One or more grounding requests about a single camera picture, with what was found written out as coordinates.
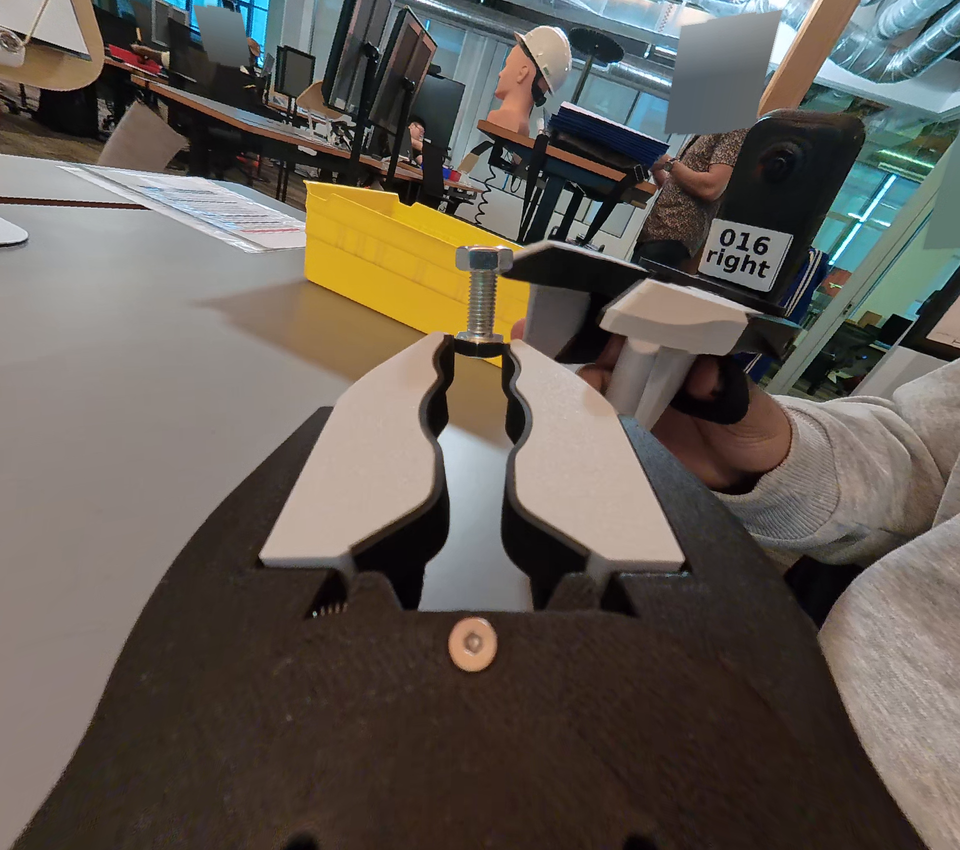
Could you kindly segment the black round-top stand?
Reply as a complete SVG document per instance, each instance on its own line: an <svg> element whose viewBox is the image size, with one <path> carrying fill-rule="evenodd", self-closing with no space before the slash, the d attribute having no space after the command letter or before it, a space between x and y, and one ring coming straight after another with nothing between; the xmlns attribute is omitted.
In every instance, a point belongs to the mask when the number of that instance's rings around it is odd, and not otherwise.
<svg viewBox="0 0 960 850"><path fill-rule="evenodd" d="M581 75L570 99L570 103L578 104L594 65L617 64L623 59L624 50L618 41L595 28L572 28L568 35L572 51L582 57Z"/></svg>

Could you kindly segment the silver hex bolt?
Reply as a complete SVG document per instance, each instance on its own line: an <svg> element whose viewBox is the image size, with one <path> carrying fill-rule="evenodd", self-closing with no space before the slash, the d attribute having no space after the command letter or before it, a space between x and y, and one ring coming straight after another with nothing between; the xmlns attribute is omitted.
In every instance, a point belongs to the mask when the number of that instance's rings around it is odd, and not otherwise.
<svg viewBox="0 0 960 850"><path fill-rule="evenodd" d="M469 277L467 325L462 332L477 336L497 333L498 278L511 269L513 260L513 250L501 245L469 244L456 249L455 265Z"/></svg>

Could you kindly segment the white hard hat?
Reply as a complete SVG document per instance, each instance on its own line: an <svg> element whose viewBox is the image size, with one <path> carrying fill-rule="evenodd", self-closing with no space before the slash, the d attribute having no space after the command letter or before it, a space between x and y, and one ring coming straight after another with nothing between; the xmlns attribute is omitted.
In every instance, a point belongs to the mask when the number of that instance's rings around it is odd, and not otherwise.
<svg viewBox="0 0 960 850"><path fill-rule="evenodd" d="M533 61L546 93L562 89L572 70L572 51L567 34L560 28L540 25L514 34L515 41Z"/></svg>

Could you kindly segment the small black monitor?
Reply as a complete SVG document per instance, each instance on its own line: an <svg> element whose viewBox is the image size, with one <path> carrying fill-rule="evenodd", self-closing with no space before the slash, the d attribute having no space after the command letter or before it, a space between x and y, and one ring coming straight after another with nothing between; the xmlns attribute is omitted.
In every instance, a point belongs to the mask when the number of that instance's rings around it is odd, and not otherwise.
<svg viewBox="0 0 960 850"><path fill-rule="evenodd" d="M277 47L273 73L273 88L290 99L298 98L313 82L316 58L295 47Z"/></svg>

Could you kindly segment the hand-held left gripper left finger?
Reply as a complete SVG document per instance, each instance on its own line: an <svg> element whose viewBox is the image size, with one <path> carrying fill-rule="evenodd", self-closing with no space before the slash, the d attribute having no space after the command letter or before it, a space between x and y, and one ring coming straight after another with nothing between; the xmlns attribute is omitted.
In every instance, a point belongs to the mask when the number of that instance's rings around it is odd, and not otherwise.
<svg viewBox="0 0 960 850"><path fill-rule="evenodd" d="M264 566L352 576L442 502L453 359L453 338L430 333L338 398L259 553Z"/></svg>

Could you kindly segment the laminated paper sheet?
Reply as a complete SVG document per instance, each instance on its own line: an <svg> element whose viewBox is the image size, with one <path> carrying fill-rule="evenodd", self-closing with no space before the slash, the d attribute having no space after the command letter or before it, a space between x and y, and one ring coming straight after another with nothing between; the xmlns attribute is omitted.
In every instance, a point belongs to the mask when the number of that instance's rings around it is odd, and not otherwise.
<svg viewBox="0 0 960 850"><path fill-rule="evenodd" d="M249 253L306 248L306 223L266 202L203 177L60 164L62 170Z"/></svg>

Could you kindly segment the person's right hand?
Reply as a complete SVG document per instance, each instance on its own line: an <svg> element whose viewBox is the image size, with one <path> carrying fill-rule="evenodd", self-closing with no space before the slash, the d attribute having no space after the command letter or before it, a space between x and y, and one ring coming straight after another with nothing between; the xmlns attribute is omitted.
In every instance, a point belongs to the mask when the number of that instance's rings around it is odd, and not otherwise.
<svg viewBox="0 0 960 850"><path fill-rule="evenodd" d="M575 372L606 393L624 342L621 337L610 337L597 359ZM791 448L792 428L785 409L749 378L746 381L750 403L738 423L717 424L668 407L652 429L660 444L713 491L747 493L761 476L784 462ZM691 399L718 398L723 389L719 358L698 356L683 388Z"/></svg>

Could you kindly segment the large black monitor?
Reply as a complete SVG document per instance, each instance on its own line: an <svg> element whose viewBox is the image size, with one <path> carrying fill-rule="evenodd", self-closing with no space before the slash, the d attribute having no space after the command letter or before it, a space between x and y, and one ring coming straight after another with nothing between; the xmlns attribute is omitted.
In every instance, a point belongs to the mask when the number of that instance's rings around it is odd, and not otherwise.
<svg viewBox="0 0 960 850"><path fill-rule="evenodd" d="M356 117L368 71L377 72L397 0L343 0L322 78L326 106Z"/></svg>
<svg viewBox="0 0 960 850"><path fill-rule="evenodd" d="M393 22L379 64L369 119L390 134L402 129L404 100L412 100L427 76L437 42L414 11L405 6Z"/></svg>

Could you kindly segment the grey desk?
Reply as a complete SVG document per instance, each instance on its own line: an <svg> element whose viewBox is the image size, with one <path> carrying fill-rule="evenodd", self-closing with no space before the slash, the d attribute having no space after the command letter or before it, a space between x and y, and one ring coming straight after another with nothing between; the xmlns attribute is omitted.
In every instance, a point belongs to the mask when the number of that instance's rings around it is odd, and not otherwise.
<svg viewBox="0 0 960 850"><path fill-rule="evenodd" d="M418 339L55 161L2 157L2 848L85 735L186 543L319 408Z"/></svg>

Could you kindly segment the white board stand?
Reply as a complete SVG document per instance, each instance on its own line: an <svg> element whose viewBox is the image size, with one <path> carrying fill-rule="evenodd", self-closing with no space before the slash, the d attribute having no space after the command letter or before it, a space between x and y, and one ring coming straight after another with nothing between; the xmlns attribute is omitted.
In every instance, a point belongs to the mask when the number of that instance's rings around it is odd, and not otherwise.
<svg viewBox="0 0 960 850"><path fill-rule="evenodd" d="M23 36L20 36L9 28L1 28L1 63L11 65L15 68L24 64L26 59L26 48L33 39L42 17L45 14L47 6L51 0L41 0L36 11L30 28ZM29 240L28 232L22 227L1 219L1 247L14 247L26 244Z"/></svg>

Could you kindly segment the dark desktop monitor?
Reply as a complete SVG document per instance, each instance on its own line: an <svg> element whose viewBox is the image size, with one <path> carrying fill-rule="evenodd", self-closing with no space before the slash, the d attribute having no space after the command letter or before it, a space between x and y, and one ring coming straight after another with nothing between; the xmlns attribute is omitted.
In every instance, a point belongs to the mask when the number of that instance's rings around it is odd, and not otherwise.
<svg viewBox="0 0 960 850"><path fill-rule="evenodd" d="M450 153L465 85L458 80L427 74L414 99L409 122L420 123L424 138Z"/></svg>

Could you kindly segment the blue drawstring bag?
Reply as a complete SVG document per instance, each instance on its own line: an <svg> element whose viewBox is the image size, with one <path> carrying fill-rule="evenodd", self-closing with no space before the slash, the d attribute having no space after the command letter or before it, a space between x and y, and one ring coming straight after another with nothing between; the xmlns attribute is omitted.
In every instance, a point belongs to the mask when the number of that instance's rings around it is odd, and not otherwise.
<svg viewBox="0 0 960 850"><path fill-rule="evenodd" d="M784 319L802 324L810 309L813 295L821 286L829 270L829 256L811 246L781 300Z"/></svg>

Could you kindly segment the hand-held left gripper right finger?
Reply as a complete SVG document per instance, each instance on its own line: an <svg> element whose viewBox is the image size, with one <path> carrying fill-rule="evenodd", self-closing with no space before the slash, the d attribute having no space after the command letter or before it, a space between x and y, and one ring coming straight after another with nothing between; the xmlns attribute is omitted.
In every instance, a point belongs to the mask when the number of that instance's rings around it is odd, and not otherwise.
<svg viewBox="0 0 960 850"><path fill-rule="evenodd" d="M510 457L519 516L582 557L597 584L678 572L685 556L614 407L523 340L504 357L524 418Z"/></svg>

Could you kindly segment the person's right forearm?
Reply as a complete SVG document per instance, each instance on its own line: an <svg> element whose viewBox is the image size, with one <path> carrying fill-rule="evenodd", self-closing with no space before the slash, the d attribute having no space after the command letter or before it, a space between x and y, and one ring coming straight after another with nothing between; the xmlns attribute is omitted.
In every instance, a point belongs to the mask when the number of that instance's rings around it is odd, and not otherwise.
<svg viewBox="0 0 960 850"><path fill-rule="evenodd" d="M784 462L745 494L717 492L762 546L865 567L926 532L958 532L958 361L887 399L774 401L791 425Z"/></svg>

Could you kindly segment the long wooden office desk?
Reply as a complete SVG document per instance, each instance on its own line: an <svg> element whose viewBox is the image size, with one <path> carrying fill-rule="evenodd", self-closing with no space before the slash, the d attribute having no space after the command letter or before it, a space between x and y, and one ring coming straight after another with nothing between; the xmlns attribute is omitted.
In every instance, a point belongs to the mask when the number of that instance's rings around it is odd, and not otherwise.
<svg viewBox="0 0 960 850"><path fill-rule="evenodd" d="M261 147L264 148L262 153L270 158L291 165L299 162L304 164L312 162L321 167L329 166L334 173L346 172L341 171L341 168L347 167L351 153L347 149L326 144L312 135L306 128L297 128L291 124L284 124L269 117L176 89L164 83L159 76L154 76L110 56L105 60L104 66L112 68L115 72L124 73L133 85L160 97L169 105L185 108L194 114L201 115L192 118L193 120L206 124L211 122L225 124L260 141L275 141L277 146L281 148L279 156L268 152L270 150L268 145L257 145L254 148L257 152L261 152ZM360 157L360 166L365 169L365 172L375 173L381 178L387 175L388 164L389 161L385 164L381 159L366 154ZM421 170L406 165L398 165L394 176L393 180L397 183L402 181L420 184L423 181ZM475 196L484 192L483 185L477 184L469 178L463 178L459 181L442 180L441 182L444 185L446 195L462 201L473 201Z"/></svg>

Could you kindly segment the mannequin head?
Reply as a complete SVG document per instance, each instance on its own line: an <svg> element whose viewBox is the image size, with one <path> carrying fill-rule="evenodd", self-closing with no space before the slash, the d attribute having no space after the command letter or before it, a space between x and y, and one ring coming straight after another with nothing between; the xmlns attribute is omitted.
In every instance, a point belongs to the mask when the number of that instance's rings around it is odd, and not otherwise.
<svg viewBox="0 0 960 850"><path fill-rule="evenodd" d="M487 121L511 133L530 136L531 115L549 94L549 85L522 43L514 44L507 54L494 91L498 106Z"/></svg>

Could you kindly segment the wooden standing desk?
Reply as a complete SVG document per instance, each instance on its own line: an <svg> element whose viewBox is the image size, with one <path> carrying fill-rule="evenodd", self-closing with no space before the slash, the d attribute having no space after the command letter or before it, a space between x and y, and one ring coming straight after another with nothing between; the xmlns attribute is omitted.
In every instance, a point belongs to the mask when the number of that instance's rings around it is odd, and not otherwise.
<svg viewBox="0 0 960 850"><path fill-rule="evenodd" d="M581 205L593 200L599 207L586 231L572 240L602 250L599 233L618 205L645 207L656 192L642 165L622 172L556 146L547 134L532 138L489 121L477 127L491 140L490 163L525 181L521 244L570 240Z"/></svg>

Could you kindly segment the yellow plastic bin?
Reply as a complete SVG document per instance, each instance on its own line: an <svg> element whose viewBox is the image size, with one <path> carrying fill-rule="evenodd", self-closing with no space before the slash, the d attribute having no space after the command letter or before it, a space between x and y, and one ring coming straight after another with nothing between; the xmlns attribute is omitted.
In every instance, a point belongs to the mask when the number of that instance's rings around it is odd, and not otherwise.
<svg viewBox="0 0 960 850"><path fill-rule="evenodd" d="M403 373L452 365L451 338L469 328L475 289L470 247L484 231L395 194L306 185L304 275L310 282L425 335L386 361Z"/></svg>

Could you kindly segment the stack of blue folders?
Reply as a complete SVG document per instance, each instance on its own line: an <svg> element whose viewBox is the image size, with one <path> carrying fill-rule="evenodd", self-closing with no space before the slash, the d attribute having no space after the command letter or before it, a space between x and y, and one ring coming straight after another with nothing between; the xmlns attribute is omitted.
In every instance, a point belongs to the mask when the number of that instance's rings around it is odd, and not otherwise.
<svg viewBox="0 0 960 850"><path fill-rule="evenodd" d="M635 165L649 168L668 149L665 141L568 101L550 117L547 128L556 146L620 170Z"/></svg>

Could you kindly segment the grey chair back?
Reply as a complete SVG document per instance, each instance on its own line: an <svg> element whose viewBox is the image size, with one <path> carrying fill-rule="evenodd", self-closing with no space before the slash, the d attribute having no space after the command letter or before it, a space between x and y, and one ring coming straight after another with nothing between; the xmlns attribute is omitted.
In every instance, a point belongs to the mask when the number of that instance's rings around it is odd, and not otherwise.
<svg viewBox="0 0 960 850"><path fill-rule="evenodd" d="M96 166L134 172L164 172L188 139L141 101L126 109L103 146Z"/></svg>

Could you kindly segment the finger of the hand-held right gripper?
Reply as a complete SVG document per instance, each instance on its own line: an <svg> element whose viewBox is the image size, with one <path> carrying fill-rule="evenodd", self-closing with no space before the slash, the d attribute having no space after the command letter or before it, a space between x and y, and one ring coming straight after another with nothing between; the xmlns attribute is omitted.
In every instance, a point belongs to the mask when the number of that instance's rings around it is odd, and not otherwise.
<svg viewBox="0 0 960 850"><path fill-rule="evenodd" d="M598 323L629 340L695 356L726 356L734 351L751 317L751 308L718 294L643 279L606 305Z"/></svg>
<svg viewBox="0 0 960 850"><path fill-rule="evenodd" d="M607 302L649 273L638 265L579 244L540 241L517 251L504 278L549 289L597 294Z"/></svg>

